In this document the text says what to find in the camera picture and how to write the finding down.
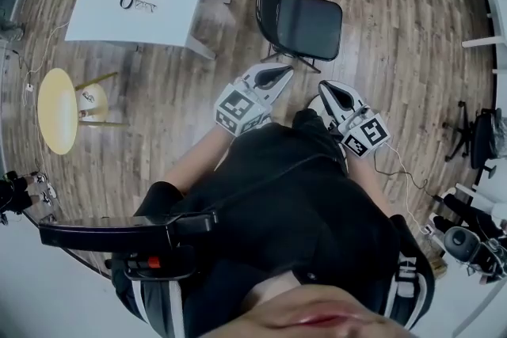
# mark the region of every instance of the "office chair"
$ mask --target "office chair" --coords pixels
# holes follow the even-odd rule
[[[298,59],[312,70],[315,60],[332,61],[340,50],[341,7],[327,0],[257,0],[257,24],[269,41],[265,62],[278,55]],[[303,58],[313,59],[312,63]]]
[[[501,110],[483,108],[481,114],[475,117],[475,122],[472,123],[468,121],[467,104],[460,101],[458,107],[463,109],[463,128],[453,127],[447,122],[442,123],[442,128],[452,128],[460,134],[458,145],[450,155],[445,156],[445,161],[451,161],[461,147],[465,146],[465,152],[461,155],[464,158],[470,155],[472,169],[484,168],[488,159],[495,158],[493,121],[501,117]]]

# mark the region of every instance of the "wooden floor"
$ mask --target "wooden floor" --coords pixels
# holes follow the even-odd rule
[[[457,102],[471,113],[489,107],[493,97],[491,47],[463,49],[462,40],[489,35],[484,0],[332,0],[344,12],[341,52],[331,63],[318,63],[313,74],[294,60],[295,76],[277,102],[274,119],[292,117],[316,94],[322,79],[355,86],[387,121],[409,171],[420,184],[438,193],[459,181],[472,184],[476,172],[461,157],[444,163],[452,135],[441,122],[458,120]],[[25,0],[19,20],[26,23],[21,55],[32,69],[40,66],[54,27],[69,21],[75,0]],[[73,150],[53,154],[36,129],[34,97],[21,103],[26,67],[12,58],[2,85],[2,137],[9,169],[44,168],[59,193],[59,218],[128,216],[139,206],[150,184],[161,179],[192,144],[212,126],[212,105],[224,86],[266,55],[254,16],[255,0],[204,0],[194,31],[218,57],[208,61],[191,51],[147,45],[126,51],[103,43],[68,43],[66,29],[55,33],[40,71],[32,75],[38,89],[54,67],[63,68],[75,84],[118,70],[104,82],[110,119],[128,129],[80,128]],[[400,169],[397,156],[382,149],[379,169]],[[379,175],[398,213],[406,213],[406,178]],[[419,222],[432,210],[431,199],[410,188],[410,209]],[[29,210],[34,218],[44,209]],[[416,226],[409,220],[411,229]],[[101,256],[82,256],[93,266]]]

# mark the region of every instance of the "black folding chair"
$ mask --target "black folding chair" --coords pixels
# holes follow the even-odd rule
[[[257,0],[255,11],[259,29],[269,41],[268,56],[262,62],[287,55],[320,73],[316,59],[332,61],[337,57],[342,20],[338,4],[327,0]],[[312,63],[303,58],[312,59]]]

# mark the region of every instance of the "person's lips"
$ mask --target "person's lips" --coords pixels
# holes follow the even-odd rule
[[[287,326],[336,327],[345,323],[366,324],[368,313],[349,302],[317,302],[291,315]]]

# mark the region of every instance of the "chair seat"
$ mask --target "chair seat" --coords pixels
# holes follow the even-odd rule
[[[335,59],[340,50],[341,7],[327,0],[280,0],[280,44],[301,56]]]

